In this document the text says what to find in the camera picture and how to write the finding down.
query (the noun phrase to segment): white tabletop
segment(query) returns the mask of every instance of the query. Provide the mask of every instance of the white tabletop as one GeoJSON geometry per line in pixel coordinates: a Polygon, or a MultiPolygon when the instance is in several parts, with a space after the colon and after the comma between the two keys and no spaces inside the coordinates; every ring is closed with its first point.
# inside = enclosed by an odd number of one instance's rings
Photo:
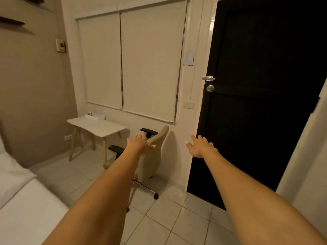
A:
{"type": "Polygon", "coordinates": [[[104,119],[93,120],[93,119],[88,119],[86,117],[69,119],[69,120],[67,120],[67,122],[72,125],[83,128],[99,137],[105,137],[105,136],[108,136],[110,134],[116,133],[118,131],[121,131],[121,130],[124,130],[127,128],[126,126],[115,124],[115,123],[106,121],[104,119]]]}

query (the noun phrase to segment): beige roller blind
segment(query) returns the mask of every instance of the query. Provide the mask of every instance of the beige roller blind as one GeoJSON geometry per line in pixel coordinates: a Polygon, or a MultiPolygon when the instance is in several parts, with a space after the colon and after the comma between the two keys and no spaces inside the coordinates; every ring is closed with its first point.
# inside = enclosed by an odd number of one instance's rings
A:
{"type": "Polygon", "coordinates": [[[87,101],[122,108],[119,14],[79,20],[87,101]]]}
{"type": "Polygon", "coordinates": [[[174,121],[186,1],[121,14],[124,110],[174,121]]]}

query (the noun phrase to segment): white table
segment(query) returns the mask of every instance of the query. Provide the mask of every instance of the white table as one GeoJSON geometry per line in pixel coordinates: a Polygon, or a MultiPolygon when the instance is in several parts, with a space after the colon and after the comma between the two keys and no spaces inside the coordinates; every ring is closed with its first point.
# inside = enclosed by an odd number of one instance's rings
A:
{"type": "Polygon", "coordinates": [[[102,137],[102,144],[103,144],[103,149],[104,149],[104,163],[107,161],[106,136],[109,136],[109,135],[117,132],[122,144],[125,146],[125,141],[122,139],[120,131],[126,129],[127,128],[126,126],[115,124],[115,123],[106,121],[104,119],[93,120],[93,119],[88,119],[86,117],[68,119],[67,122],[75,126],[69,161],[72,160],[75,137],[76,137],[76,132],[77,132],[78,128],[83,128],[84,130],[87,130],[92,134],[92,149],[93,149],[93,151],[96,149],[96,145],[94,143],[94,135],[102,137]]]}

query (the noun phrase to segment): office chair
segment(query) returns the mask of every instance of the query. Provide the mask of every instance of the office chair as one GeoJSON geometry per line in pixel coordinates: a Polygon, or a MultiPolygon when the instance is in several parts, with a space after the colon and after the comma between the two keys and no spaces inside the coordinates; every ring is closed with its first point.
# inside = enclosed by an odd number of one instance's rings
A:
{"type": "MultiPolygon", "coordinates": [[[[141,156],[138,167],[136,169],[136,179],[133,181],[137,185],[140,185],[151,191],[153,193],[153,198],[157,200],[159,198],[158,193],[147,188],[141,182],[148,178],[151,178],[159,168],[161,161],[161,147],[169,131],[169,126],[165,125],[159,133],[145,128],[142,128],[140,131],[146,132],[148,144],[155,144],[156,147],[153,150],[149,151],[147,154],[141,156]]],[[[124,148],[119,147],[117,145],[112,145],[108,149],[117,153],[115,160],[117,160],[117,158],[124,152],[124,148]]],[[[111,165],[112,163],[105,163],[103,167],[104,169],[108,169],[111,165]]]]}

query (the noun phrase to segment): black armrest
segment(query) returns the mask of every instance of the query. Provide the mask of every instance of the black armrest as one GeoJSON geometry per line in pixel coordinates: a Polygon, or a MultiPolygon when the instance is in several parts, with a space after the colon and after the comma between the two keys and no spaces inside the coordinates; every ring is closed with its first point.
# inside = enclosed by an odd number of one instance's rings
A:
{"type": "Polygon", "coordinates": [[[124,152],[124,148],[117,146],[117,145],[111,145],[110,147],[108,147],[109,150],[116,152],[116,159],[124,152]]]}
{"type": "Polygon", "coordinates": [[[150,129],[142,128],[140,131],[146,132],[146,138],[149,139],[152,135],[157,135],[159,132],[155,132],[150,129]]]}

